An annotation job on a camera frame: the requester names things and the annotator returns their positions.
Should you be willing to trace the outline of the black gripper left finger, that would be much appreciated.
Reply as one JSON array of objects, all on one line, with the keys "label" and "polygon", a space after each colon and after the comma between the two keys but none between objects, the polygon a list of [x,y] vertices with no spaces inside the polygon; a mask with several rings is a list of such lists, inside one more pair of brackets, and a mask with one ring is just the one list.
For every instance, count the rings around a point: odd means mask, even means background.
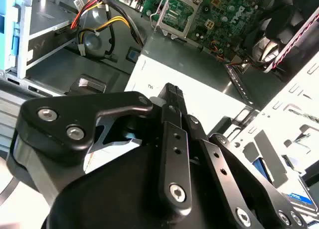
[{"label": "black gripper left finger", "polygon": [[72,182],[87,174],[86,155],[103,144],[134,136],[111,137],[111,128],[123,116],[160,115],[173,121],[186,115],[182,90],[170,83],[159,94],[162,106],[139,92],[68,95],[37,98],[22,104],[7,157],[9,171],[35,187],[54,204]]}]

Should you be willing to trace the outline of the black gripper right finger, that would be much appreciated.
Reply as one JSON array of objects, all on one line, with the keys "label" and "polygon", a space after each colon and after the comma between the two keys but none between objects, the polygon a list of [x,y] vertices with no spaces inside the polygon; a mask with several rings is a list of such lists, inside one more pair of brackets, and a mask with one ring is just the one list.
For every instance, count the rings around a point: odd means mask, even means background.
[{"label": "black gripper right finger", "polygon": [[209,173],[226,229],[305,229],[299,212],[219,133],[207,137],[199,120],[183,116],[199,161]]}]

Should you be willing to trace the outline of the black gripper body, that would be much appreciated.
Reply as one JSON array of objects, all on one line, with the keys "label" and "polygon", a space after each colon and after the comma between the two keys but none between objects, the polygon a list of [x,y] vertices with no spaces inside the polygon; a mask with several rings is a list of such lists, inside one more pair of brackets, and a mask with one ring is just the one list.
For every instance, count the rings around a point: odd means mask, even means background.
[{"label": "black gripper body", "polygon": [[68,185],[45,229],[219,229],[226,225],[220,148],[188,116],[123,116],[111,137],[142,140]]}]

